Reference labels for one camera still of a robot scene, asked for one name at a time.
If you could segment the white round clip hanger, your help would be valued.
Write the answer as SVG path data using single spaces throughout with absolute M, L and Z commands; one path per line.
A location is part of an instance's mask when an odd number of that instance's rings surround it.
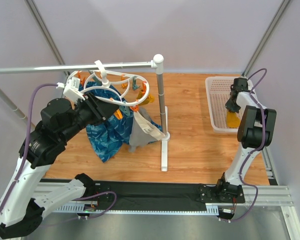
M 110 70 L 103 77 L 99 70 L 81 70 L 73 71 L 67 80 L 71 77 L 80 79 L 79 91 L 84 97 L 87 93 L 94 93 L 101 101 L 128 107 L 134 112 L 155 101 L 149 82 L 138 74 Z

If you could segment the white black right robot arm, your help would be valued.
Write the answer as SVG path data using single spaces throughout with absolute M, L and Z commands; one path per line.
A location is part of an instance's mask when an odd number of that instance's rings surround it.
M 216 195 L 222 202 L 240 197 L 251 163 L 272 142 L 277 112 L 263 106 L 253 90 L 248 79 L 237 77 L 230 87 L 230 98 L 225 103 L 229 113 L 236 114 L 243 110 L 243 115 L 237 130 L 238 151 L 216 185 Z

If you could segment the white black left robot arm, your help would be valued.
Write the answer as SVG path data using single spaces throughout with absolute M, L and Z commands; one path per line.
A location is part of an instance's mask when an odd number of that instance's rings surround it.
M 49 194 L 33 194 L 58 155 L 65 151 L 68 141 L 88 125 L 104 123 L 118 108 L 88 93 L 75 107 L 68 99 L 55 98 L 41 110 L 41 121 L 27 134 L 19 150 L 17 168 L 0 199 L 3 240 L 28 236 L 55 209 L 93 196 L 95 183 L 84 173 Z

